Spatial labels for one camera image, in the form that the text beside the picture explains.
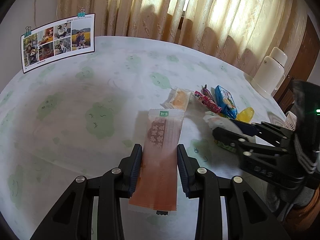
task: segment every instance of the pastry in packet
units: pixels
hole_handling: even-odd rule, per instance
[[[183,119],[182,109],[150,109],[140,174],[129,204],[177,210],[177,145]]]
[[[169,109],[182,109],[184,112],[187,110],[189,100],[191,96],[191,91],[174,88],[169,94],[169,102],[164,102],[163,106]]]

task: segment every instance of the green binder clip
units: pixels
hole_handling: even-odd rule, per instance
[[[85,16],[84,8],[81,8],[81,12],[78,13],[78,17],[84,17],[84,16]]]
[[[26,27],[26,33],[24,34],[24,37],[28,37],[31,35],[31,26],[27,26]]]

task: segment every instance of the cake packet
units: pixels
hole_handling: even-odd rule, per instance
[[[177,210],[177,145],[183,119],[182,109],[150,109],[140,174],[129,204],[161,214]]]
[[[163,107],[169,109],[182,109],[184,112],[187,110],[191,91],[177,88],[171,89],[168,100],[163,103]]]
[[[217,104],[222,108],[221,113],[235,119],[238,112],[230,92],[221,86],[217,86],[215,93]]]

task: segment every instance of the curtain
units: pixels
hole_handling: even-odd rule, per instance
[[[83,7],[96,13],[95,35],[177,42],[222,59],[254,76],[273,47],[288,56],[287,74],[307,21],[304,0],[58,0],[58,18]]]
[[[273,47],[288,56],[285,75],[307,22],[304,0],[190,0],[179,44],[215,56],[254,76]]]

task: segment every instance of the blue snack box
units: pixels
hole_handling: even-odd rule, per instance
[[[217,104],[222,108],[221,113],[235,119],[238,111],[230,92],[221,86],[217,86],[214,91],[216,93]]]

